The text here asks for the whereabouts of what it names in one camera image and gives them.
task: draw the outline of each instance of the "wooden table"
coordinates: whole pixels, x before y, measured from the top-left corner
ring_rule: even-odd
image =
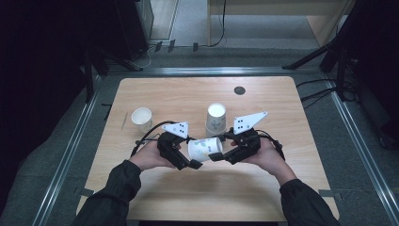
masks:
[[[314,37],[323,46],[354,3],[355,0],[229,0],[226,15],[306,15]],[[208,0],[209,45],[211,15],[223,15],[223,4],[223,0]]]
[[[244,95],[234,93],[243,87]],[[133,111],[146,106],[153,123],[188,121],[189,136],[205,137],[210,104],[227,108],[228,126],[234,117],[262,111],[269,114],[255,129],[268,132],[284,146],[286,161],[298,178],[318,191],[330,190],[294,81],[276,77],[127,78],[112,105],[86,188],[102,189],[108,173],[129,158],[141,132],[130,120]],[[224,151],[231,150],[225,142]],[[182,152],[188,157],[186,144]],[[157,168],[144,171],[142,187],[130,203],[128,219],[285,221],[279,184],[260,168],[228,162],[204,162],[199,170]],[[82,198],[77,211],[85,202]],[[324,198],[339,217],[333,198]]]

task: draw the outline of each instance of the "white paper cup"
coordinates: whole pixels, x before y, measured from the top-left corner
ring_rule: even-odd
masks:
[[[150,131],[152,127],[152,113],[147,107],[140,107],[132,114],[132,122],[144,134]]]
[[[209,154],[211,153],[222,153],[223,145],[220,139],[217,137],[190,140],[188,142],[188,155],[191,159],[195,159],[199,162],[205,162],[211,160]]]
[[[208,107],[206,127],[214,133],[219,133],[226,128],[226,107],[223,104],[214,103]]]
[[[226,132],[226,128],[227,127],[225,125],[225,127],[224,127],[224,129],[222,129],[222,131],[214,132],[214,131],[210,130],[205,124],[205,137],[210,138],[210,137],[213,137],[213,136],[222,135],[222,134],[224,134]]]

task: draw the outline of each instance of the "black sleeve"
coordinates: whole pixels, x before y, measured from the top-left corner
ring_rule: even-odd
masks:
[[[129,201],[141,188],[140,173],[128,160],[113,168],[105,188],[86,200],[72,225],[125,225]]]
[[[323,198],[300,180],[285,183],[279,192],[289,225],[340,225]]]

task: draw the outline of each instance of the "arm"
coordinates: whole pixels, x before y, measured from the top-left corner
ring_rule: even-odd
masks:
[[[296,178],[268,139],[261,138],[261,149],[242,162],[255,164],[276,177],[282,212],[290,225],[340,225],[323,198]]]
[[[156,167],[174,168],[159,155],[155,141],[109,173],[105,188],[90,196],[72,225],[125,225],[131,201],[141,188],[139,175]]]

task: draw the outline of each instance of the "aluminum rail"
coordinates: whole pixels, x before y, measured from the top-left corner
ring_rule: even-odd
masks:
[[[332,82],[327,82],[328,88],[333,88],[335,85]],[[393,195],[392,190],[387,184],[381,170],[379,169],[377,163],[374,161],[373,155],[364,142],[364,139],[352,118],[352,115],[347,108],[347,104],[343,103],[336,92],[331,93],[332,100],[336,105],[341,117],[343,118],[343,123],[355,144],[356,150],[358,151],[359,157],[366,168],[367,173],[375,187],[375,191],[391,220],[392,225],[399,225],[399,207],[398,202]]]
[[[128,72],[121,66],[110,66],[110,73],[125,74],[129,77],[165,77],[165,76],[262,76],[266,73],[292,74],[292,73],[320,73],[318,67],[303,67],[295,71],[283,70],[281,67],[214,67],[214,68],[154,68],[142,72]]]
[[[95,79],[95,87],[99,88],[103,82],[103,79],[100,75],[96,76]],[[36,217],[32,223],[32,225],[46,225],[48,218],[50,217],[51,211],[53,210],[54,204],[56,202],[56,198],[59,194],[59,191],[65,181],[67,173],[70,169],[71,162],[73,160],[73,156],[76,152],[77,146],[79,144],[80,138],[86,128],[88,123],[88,119],[90,117],[91,111],[93,110],[94,104],[96,103],[98,96],[98,91],[96,90],[91,98],[91,100],[85,105],[83,112],[79,118],[76,127],[72,133],[71,139],[68,143],[68,146],[61,158],[61,161],[58,165],[56,173],[47,187],[45,192],[43,201],[41,202],[40,208]]]

